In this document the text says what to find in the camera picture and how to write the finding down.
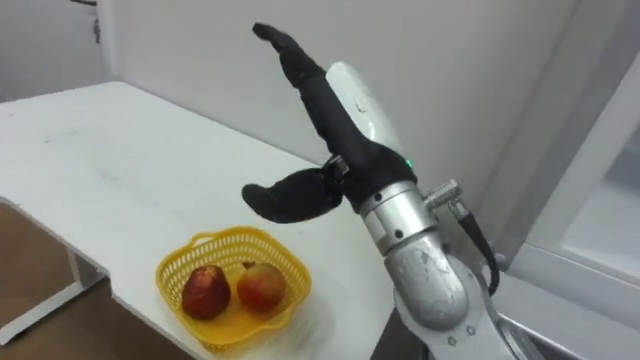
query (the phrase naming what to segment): robotic arm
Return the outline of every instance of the robotic arm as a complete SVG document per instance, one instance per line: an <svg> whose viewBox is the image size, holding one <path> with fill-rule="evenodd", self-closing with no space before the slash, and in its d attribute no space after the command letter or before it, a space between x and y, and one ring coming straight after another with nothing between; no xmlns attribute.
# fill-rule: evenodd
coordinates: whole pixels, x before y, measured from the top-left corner
<svg viewBox="0 0 640 360"><path fill-rule="evenodd" d="M332 156L322 168L298 171L269 188L246 185L245 202L270 221L293 223L321 216L346 197L384 258L402 322L435 359L542 359L492 307L499 272L457 184L420 192L393 127L350 66L335 63L325 71L289 35L266 24L253 31L278 52ZM445 204L487 258L488 289L443 250L432 210Z"/></svg>

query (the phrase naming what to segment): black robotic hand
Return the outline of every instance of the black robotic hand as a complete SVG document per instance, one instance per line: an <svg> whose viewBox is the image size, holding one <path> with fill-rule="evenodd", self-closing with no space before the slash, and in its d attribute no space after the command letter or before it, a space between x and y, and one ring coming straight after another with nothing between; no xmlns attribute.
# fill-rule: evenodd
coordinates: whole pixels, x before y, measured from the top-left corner
<svg viewBox="0 0 640 360"><path fill-rule="evenodd" d="M322 168L295 172L271 187L246 185L242 197L257 214L277 223L305 221L340 205L343 195L358 212L382 188L403 180L417 182L402 156L358 130L331 89L324 69L291 36L261 23L253 26L253 32L278 52L285 76L299 91L332 154Z"/></svg>

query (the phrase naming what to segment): table leg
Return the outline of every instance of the table leg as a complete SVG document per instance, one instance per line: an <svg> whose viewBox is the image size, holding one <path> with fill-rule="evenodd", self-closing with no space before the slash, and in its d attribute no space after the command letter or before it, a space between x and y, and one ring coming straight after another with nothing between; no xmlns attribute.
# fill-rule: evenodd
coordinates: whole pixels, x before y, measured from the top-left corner
<svg viewBox="0 0 640 360"><path fill-rule="evenodd" d="M6 345L14 337L29 329L32 325L42 320L68 301L82 294L85 290L95 285L104 277L104 275L99 273L93 265L73 253L73 251L67 249L67 253L69 255L69 265L71 266L74 282L57 294L34 306L29 311L1 327L0 345Z"/></svg>

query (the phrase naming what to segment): white door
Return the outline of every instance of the white door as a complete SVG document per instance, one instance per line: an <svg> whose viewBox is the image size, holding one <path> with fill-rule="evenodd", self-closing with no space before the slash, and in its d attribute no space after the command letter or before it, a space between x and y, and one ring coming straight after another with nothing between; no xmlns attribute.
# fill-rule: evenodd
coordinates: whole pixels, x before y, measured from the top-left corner
<svg viewBox="0 0 640 360"><path fill-rule="evenodd" d="M69 0L0 1L0 101L105 81L96 18Z"/></svg>

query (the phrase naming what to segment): silver metal joint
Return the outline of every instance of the silver metal joint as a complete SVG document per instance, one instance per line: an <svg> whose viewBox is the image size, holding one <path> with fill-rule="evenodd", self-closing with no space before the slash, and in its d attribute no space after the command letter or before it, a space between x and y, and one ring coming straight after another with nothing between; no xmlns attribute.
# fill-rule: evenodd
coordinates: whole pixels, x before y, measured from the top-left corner
<svg viewBox="0 0 640 360"><path fill-rule="evenodd" d="M411 181L387 186L374 194L360 208L360 216L382 255L437 225L431 213L425 211L422 194Z"/></svg>
<svg viewBox="0 0 640 360"><path fill-rule="evenodd" d="M423 232L393 248L384 265L416 323L447 330L464 320L467 293L442 251L437 231Z"/></svg>

